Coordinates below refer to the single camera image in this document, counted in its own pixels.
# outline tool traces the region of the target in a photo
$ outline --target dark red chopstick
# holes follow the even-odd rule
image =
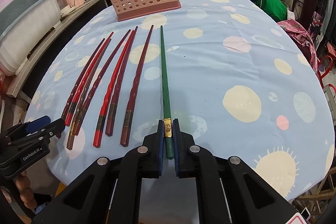
[[[70,105],[70,109],[69,109],[69,112],[68,112],[68,115],[65,119],[65,125],[68,127],[71,123],[71,119],[72,119],[72,116],[76,110],[76,106],[77,106],[77,103],[78,103],[78,100],[79,100],[79,97],[83,91],[83,88],[86,84],[86,81],[90,75],[90,72],[91,70],[93,69],[95,63],[97,62],[97,59],[98,57],[100,56],[100,54],[102,53],[104,47],[106,46],[106,44],[109,44],[110,43],[110,37],[112,36],[113,32],[109,35],[108,39],[104,42],[103,46],[99,49],[98,53],[96,54],[96,56],[94,57],[94,59],[92,60],[92,63],[90,64],[90,66],[88,67],[76,93],[75,93],[75,96],[73,97],[72,99],[72,102],[71,102],[71,105]]]
[[[138,88],[139,88],[139,82],[140,82],[140,76],[143,68],[143,64],[146,57],[146,52],[149,44],[149,40],[151,39],[152,31],[153,31],[153,25],[151,26],[151,29],[148,33],[147,40],[145,42],[145,45],[143,47],[141,57],[139,60],[138,67],[136,69],[135,77],[133,80],[133,86],[131,89],[131,93],[129,95],[129,100],[127,103],[126,113],[125,113],[125,119],[124,119],[124,125],[121,132],[121,138],[120,138],[120,144],[124,147],[128,146],[129,142],[129,136],[131,132],[131,125],[132,125],[132,119],[133,119],[133,112],[135,107],[135,100],[137,98]]]
[[[123,59],[125,57],[125,54],[126,54],[126,51],[127,51],[128,47],[132,46],[131,42],[133,41],[134,33],[135,33],[135,31],[131,32],[131,35],[129,36],[128,41],[125,44],[125,46],[123,48],[123,51],[121,52],[121,55],[118,59],[118,62],[116,64],[116,66],[114,68],[114,71],[113,71],[113,74],[111,76],[111,81],[109,83],[106,94],[104,96],[103,105],[101,106],[99,117],[98,117],[96,132],[94,134],[94,139],[93,139],[93,146],[94,147],[97,147],[97,148],[100,147],[101,137],[103,135],[105,119],[106,119],[107,109],[108,109],[108,105],[109,105],[110,98],[111,98],[111,93],[112,93],[112,90],[113,90],[114,83],[116,81],[118,72],[120,70],[121,62],[123,61]]]
[[[86,72],[88,66],[90,65],[92,59],[94,58],[94,56],[95,56],[95,54],[97,53],[98,49],[100,48],[101,44],[103,44],[104,40],[105,40],[105,38],[103,38],[103,40],[99,43],[98,47],[94,50],[94,52],[93,52],[92,55],[90,56],[89,60],[88,60],[87,63],[85,64],[85,66],[84,66],[82,72],[80,73],[80,75],[79,75],[79,77],[78,77],[78,79],[77,79],[77,81],[76,81],[76,83],[75,83],[75,86],[73,87],[73,89],[72,89],[72,91],[71,91],[71,93],[70,93],[70,96],[69,96],[69,98],[68,98],[68,100],[67,100],[67,104],[65,105],[65,107],[64,107],[64,109],[63,109],[63,113],[62,113],[62,115],[61,115],[61,118],[62,118],[63,120],[65,120],[66,117],[67,117],[67,114],[68,114],[68,111],[69,111],[69,108],[70,108],[70,104],[71,104],[72,99],[73,99],[73,97],[74,97],[74,95],[75,95],[75,93],[76,93],[77,87],[78,87],[79,83],[81,82],[81,80],[82,80],[82,78],[83,78],[83,76],[84,76],[84,73]]]
[[[122,83],[123,78],[124,78],[125,69],[126,69],[126,65],[127,65],[127,62],[128,62],[128,57],[129,57],[129,54],[131,52],[132,44],[133,44],[135,35],[137,33],[137,30],[138,30],[138,26],[134,30],[132,40],[130,42],[129,47],[127,48],[123,63],[121,64],[121,67],[120,67],[117,83],[115,84],[115,87],[114,87],[114,93],[113,93],[111,103],[110,103],[109,114],[107,115],[106,130],[105,130],[105,134],[109,137],[112,136],[112,134],[113,134],[114,120],[116,118],[116,112],[117,112],[117,105],[118,105],[118,100],[119,100],[121,83]]]
[[[95,94],[95,91],[100,83],[101,78],[103,77],[104,73],[106,72],[109,64],[111,63],[112,59],[114,58],[114,56],[116,55],[116,53],[118,52],[119,48],[121,47],[122,43],[125,41],[126,37],[128,36],[128,34],[130,33],[131,30],[128,30],[127,33],[124,35],[124,37],[120,40],[120,42],[118,43],[118,45],[115,47],[115,49],[113,50],[113,52],[111,53],[111,55],[109,56],[108,60],[106,61],[106,63],[104,64],[103,68],[101,69],[100,73],[98,74],[97,79],[95,80],[84,104],[83,107],[81,108],[79,115],[78,115],[78,120],[75,123],[75,129],[74,129],[74,134],[75,136],[78,135],[79,130],[82,126],[83,120],[85,118],[85,114],[90,106],[90,102]]]

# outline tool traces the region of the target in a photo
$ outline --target green bag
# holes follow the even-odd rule
[[[256,5],[275,22],[287,20],[287,7],[280,0],[257,0]]]

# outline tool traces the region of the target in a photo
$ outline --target metal screw head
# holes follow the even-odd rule
[[[101,157],[97,160],[97,163],[99,165],[105,165],[105,164],[107,164],[107,162],[108,162],[107,158],[104,158],[104,157]]]
[[[233,156],[230,158],[230,162],[232,164],[240,164],[240,158],[236,157],[236,156]]]
[[[148,151],[148,148],[146,146],[140,146],[138,147],[139,153],[146,153]]]
[[[191,152],[197,153],[197,152],[199,152],[201,149],[200,149],[200,147],[197,146],[197,145],[192,145],[191,147],[189,147],[189,150],[190,150]]]

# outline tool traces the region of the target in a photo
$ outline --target striped planet pattern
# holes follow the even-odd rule
[[[315,119],[316,109],[314,102],[305,92],[298,92],[293,98],[296,113],[304,122],[312,122]]]

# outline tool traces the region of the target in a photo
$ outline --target white label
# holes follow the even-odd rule
[[[296,213],[286,224],[307,224],[300,213]]]

